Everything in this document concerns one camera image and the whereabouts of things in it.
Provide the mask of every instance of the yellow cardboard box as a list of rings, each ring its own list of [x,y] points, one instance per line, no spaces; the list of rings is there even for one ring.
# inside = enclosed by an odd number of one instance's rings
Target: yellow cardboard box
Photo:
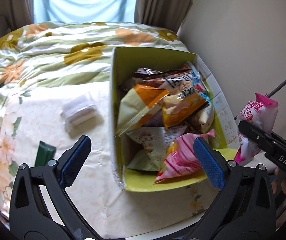
[[[133,71],[140,67],[159,71],[179,69],[187,61],[192,62],[204,77],[210,90],[209,97],[215,109],[213,128],[215,138],[210,140],[212,147],[219,149],[227,159],[233,159],[239,147],[237,126],[227,101],[212,73],[201,58],[193,53],[149,47],[117,47],[113,51],[110,74],[110,119],[109,139],[112,169],[118,185],[128,191],[147,192],[174,189],[200,182],[207,178],[203,170],[184,179],[173,179],[170,183],[154,184],[156,175],[126,168],[137,150],[127,135],[115,136],[120,98],[118,87],[131,77]]]

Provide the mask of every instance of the snack bag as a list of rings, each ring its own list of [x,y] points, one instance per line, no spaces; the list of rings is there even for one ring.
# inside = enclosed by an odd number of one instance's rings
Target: snack bag
[[[201,168],[201,164],[193,152],[194,140],[200,136],[207,140],[208,136],[215,136],[215,131],[212,129],[206,134],[187,133],[171,143],[155,183],[163,179],[187,176]]]
[[[192,74],[191,71],[187,68],[181,70],[170,70],[159,74],[147,75],[146,78],[141,79],[141,82],[142,84],[146,84],[152,87],[167,89],[170,91],[171,95],[180,96],[182,93],[184,93],[184,91],[192,88]],[[189,93],[196,94],[193,89],[191,89]],[[139,126],[136,126],[135,128],[141,127],[144,122],[149,120],[161,109],[162,104],[157,104],[153,109],[151,109],[148,115],[144,117],[142,122],[138,124]]]
[[[167,89],[145,85],[133,87],[120,102],[116,135],[121,136],[126,131],[134,129],[135,125],[169,93]]]
[[[154,114],[147,122],[145,122],[142,126],[144,127],[164,127],[163,118],[162,118],[162,105],[160,105],[160,107],[161,109],[156,114]]]
[[[207,133],[214,121],[213,105],[208,103],[201,109],[191,114],[187,120],[198,132]]]
[[[246,120],[271,134],[279,103],[258,93],[255,93],[255,97],[256,101],[248,102],[237,118],[240,121]],[[255,142],[250,141],[241,133],[239,133],[239,139],[241,145],[234,158],[236,162],[250,159],[261,151]]]
[[[208,89],[205,86],[203,80],[202,80],[202,76],[201,74],[196,70],[196,67],[190,62],[187,61],[184,66],[186,66],[187,68],[189,68],[191,70],[191,74],[192,74],[192,84],[194,89],[199,92],[199,93],[208,93]]]
[[[138,70],[136,70],[136,72],[134,72],[134,73],[140,73],[140,74],[145,74],[145,75],[153,75],[153,74],[158,74],[158,73],[162,73],[162,72],[158,71],[158,70],[150,69],[150,68],[142,68],[141,67]]]
[[[188,87],[179,95],[165,97],[162,107],[165,128],[180,124],[205,102],[205,98],[196,93],[193,87]]]
[[[73,127],[95,117],[98,113],[98,108],[88,92],[63,104],[61,116],[66,131],[70,132]]]
[[[169,130],[165,130],[164,127],[141,127],[126,133],[133,141],[144,147],[127,167],[134,170],[159,171],[167,148],[175,138],[184,133],[185,129],[184,126]]]

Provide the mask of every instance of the window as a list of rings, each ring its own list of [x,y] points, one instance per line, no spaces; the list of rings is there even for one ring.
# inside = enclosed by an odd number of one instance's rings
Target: window
[[[34,0],[34,21],[133,22],[136,0]]]

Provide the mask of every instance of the pink snack bag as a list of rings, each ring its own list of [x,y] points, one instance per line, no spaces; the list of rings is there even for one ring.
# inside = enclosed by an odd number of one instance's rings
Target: pink snack bag
[[[212,129],[208,133],[186,133],[176,138],[167,149],[162,169],[158,172],[154,183],[163,179],[182,177],[195,173],[201,168],[201,164],[193,151],[194,140],[198,137],[215,136]]]
[[[249,101],[237,118],[248,121],[264,132],[271,134],[276,119],[279,103],[263,95],[255,93],[255,101]],[[240,148],[234,160],[238,163],[254,157],[261,149],[257,143],[250,141],[239,132]]]

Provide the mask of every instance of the bed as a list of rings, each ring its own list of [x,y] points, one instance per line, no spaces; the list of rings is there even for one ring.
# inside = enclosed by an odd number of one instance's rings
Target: bed
[[[133,23],[46,22],[0,38],[0,127],[8,97],[14,93],[107,81],[112,49],[117,46],[187,51],[175,33]]]
[[[155,231],[194,218],[214,200],[217,190],[208,180],[171,190],[170,194],[168,191],[131,193],[117,186],[109,144],[102,134],[108,130],[112,49],[118,46],[187,51],[175,33],[134,23],[46,22],[25,26],[0,38],[3,214],[9,213],[18,165],[34,165],[39,141],[55,145],[57,159],[82,134],[92,139],[92,152],[67,193],[102,237],[130,237]],[[85,91],[92,91],[104,121],[93,128],[90,128],[93,124],[84,123],[75,134],[68,134],[60,116],[62,103]],[[53,219],[61,223],[46,190],[41,190]]]

